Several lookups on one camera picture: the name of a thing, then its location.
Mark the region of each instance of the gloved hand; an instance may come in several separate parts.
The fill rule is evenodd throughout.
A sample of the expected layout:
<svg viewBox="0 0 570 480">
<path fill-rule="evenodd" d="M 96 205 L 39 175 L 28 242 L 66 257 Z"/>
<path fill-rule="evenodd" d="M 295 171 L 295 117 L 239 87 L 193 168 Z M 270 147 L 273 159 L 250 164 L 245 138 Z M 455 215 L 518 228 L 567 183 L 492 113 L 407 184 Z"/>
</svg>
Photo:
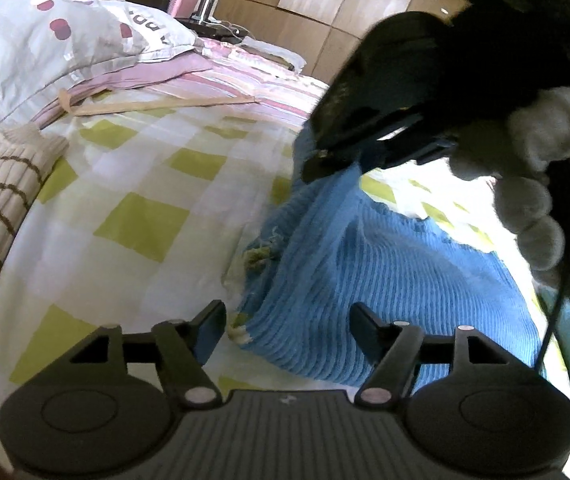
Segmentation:
<svg viewBox="0 0 570 480">
<path fill-rule="evenodd" d="M 477 121 L 455 133 L 459 149 L 450 158 L 452 173 L 464 180 L 497 178 L 497 216 L 517 235 L 534 277 L 557 286 L 565 235 L 550 216 L 545 171 L 550 162 L 570 160 L 570 88 L 542 90 L 505 122 Z"/>
</svg>

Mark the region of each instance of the blue ribbed sweater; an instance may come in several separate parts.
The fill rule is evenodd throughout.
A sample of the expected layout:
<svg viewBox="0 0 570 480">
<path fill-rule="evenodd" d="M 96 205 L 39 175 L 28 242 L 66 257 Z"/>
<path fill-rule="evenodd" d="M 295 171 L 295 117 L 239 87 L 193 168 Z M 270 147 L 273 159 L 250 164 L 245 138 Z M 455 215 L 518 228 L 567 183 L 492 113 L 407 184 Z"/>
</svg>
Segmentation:
<svg viewBox="0 0 570 480">
<path fill-rule="evenodd" d="M 304 184 L 300 170 L 313 146 L 306 126 L 294 144 L 291 197 L 249 247 L 269 254 L 248 271 L 244 348 L 296 374 L 360 386 L 371 367 L 349 333 L 348 311 L 362 301 L 387 322 L 431 334 L 472 325 L 533 364 L 536 327 L 495 253 L 374 202 L 359 188 L 357 164 Z M 444 365 L 423 367 L 417 386 L 446 373 Z"/>
</svg>

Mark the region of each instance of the white pillow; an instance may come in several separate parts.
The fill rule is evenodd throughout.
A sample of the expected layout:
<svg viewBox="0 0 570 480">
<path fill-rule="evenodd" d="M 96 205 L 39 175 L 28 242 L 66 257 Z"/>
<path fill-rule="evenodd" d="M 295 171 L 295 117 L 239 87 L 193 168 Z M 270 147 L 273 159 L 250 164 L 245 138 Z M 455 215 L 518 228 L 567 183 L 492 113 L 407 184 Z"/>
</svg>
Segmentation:
<svg viewBox="0 0 570 480">
<path fill-rule="evenodd" d="M 61 88 L 132 66 L 146 47 L 100 6 L 0 0 L 0 126 L 27 123 Z"/>
<path fill-rule="evenodd" d="M 137 30 L 147 47 L 139 61 L 151 62 L 172 59 L 191 50 L 199 41 L 196 33 L 185 27 L 166 12 L 125 0 L 83 0 L 92 6 L 111 12 L 117 20 Z"/>
</svg>

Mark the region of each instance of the pink trash bin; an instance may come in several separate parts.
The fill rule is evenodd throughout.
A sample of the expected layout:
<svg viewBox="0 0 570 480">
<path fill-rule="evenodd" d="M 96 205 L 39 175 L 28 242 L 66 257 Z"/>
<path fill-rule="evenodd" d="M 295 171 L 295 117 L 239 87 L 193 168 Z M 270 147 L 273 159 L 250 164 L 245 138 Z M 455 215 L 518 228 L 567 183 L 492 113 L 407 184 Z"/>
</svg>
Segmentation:
<svg viewBox="0 0 570 480">
<path fill-rule="evenodd" d="M 172 18 L 189 18 L 199 0 L 171 0 L 167 13 Z"/>
</svg>

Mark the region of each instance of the red dot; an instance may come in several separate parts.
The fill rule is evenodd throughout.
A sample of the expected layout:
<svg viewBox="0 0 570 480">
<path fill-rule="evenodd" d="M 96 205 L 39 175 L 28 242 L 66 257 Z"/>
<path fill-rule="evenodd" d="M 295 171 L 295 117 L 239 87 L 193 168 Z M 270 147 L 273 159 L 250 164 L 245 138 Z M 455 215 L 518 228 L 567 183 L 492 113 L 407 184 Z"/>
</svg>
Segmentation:
<svg viewBox="0 0 570 480">
<path fill-rule="evenodd" d="M 72 29 L 69 27 L 69 23 L 62 18 L 49 23 L 49 28 L 54 31 L 56 38 L 61 41 L 66 40 L 72 35 Z"/>
<path fill-rule="evenodd" d="M 37 8 L 38 10 L 49 10 L 49 9 L 51 9 L 53 6 L 54 6 L 54 3 L 53 3 L 52 0 L 46 0 L 46 1 L 44 1 L 43 3 L 38 4 L 38 5 L 36 6 L 36 8 Z"/>
<path fill-rule="evenodd" d="M 123 38 L 131 38 L 134 34 L 131 31 L 131 27 L 129 27 L 129 25 L 127 25 L 126 23 L 121 23 L 120 24 L 120 35 Z"/>
</svg>

